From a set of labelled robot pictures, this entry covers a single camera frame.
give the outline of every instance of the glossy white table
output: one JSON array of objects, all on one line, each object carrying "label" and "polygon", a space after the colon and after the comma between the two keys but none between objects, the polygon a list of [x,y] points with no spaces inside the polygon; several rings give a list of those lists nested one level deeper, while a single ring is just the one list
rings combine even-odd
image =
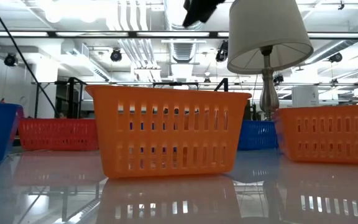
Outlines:
[{"label": "glossy white table", "polygon": [[98,152],[0,165],[0,224],[358,223],[358,166],[239,152],[230,174],[107,180]]}]

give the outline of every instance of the black cable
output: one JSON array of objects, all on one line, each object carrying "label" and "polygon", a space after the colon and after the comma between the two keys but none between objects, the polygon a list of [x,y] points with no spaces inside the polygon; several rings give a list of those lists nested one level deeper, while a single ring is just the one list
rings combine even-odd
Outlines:
[{"label": "black cable", "polygon": [[15,46],[17,53],[19,53],[20,58],[22,58],[25,67],[28,69],[28,71],[30,72],[32,78],[34,79],[34,81],[36,82],[37,86],[41,89],[42,93],[44,93],[45,97],[47,98],[48,102],[50,103],[50,106],[53,108],[54,112],[55,112],[55,116],[59,117],[59,114],[57,113],[57,110],[55,108],[55,105],[53,105],[52,101],[50,100],[49,96],[47,95],[47,93],[45,92],[45,90],[42,88],[41,84],[38,82],[37,78],[35,77],[34,73],[32,72],[30,65],[27,63],[27,60],[24,58],[22,51],[20,50],[19,46],[17,46],[17,43],[15,41],[15,39],[13,38],[11,32],[9,31],[9,29],[6,27],[4,21],[1,19],[0,16],[0,23],[1,25],[4,27],[5,31],[7,32],[9,38],[12,40],[13,45]]}]

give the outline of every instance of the white lampshade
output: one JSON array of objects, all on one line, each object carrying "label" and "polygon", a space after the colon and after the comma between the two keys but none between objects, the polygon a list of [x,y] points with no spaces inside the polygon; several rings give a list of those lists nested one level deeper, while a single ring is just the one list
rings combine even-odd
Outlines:
[{"label": "white lampshade", "polygon": [[296,1],[236,0],[230,8],[227,69],[259,74],[264,68],[260,48],[269,45],[274,70],[298,65],[313,53]]}]

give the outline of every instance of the lamp base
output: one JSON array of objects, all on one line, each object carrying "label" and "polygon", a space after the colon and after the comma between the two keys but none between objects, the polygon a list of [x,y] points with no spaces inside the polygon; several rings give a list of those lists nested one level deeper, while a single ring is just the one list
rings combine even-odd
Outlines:
[{"label": "lamp base", "polygon": [[260,96],[260,109],[265,112],[267,121],[272,120],[273,113],[280,107],[276,89],[273,84],[273,68],[262,69],[264,87]]}]

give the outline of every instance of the table lamp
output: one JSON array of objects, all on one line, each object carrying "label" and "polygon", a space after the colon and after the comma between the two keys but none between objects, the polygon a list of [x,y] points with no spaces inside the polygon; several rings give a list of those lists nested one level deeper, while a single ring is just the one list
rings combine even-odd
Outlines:
[{"label": "table lamp", "polygon": [[260,108],[267,119],[280,106],[273,72],[298,65],[313,47],[295,0],[236,0],[230,8],[227,69],[262,73]]}]

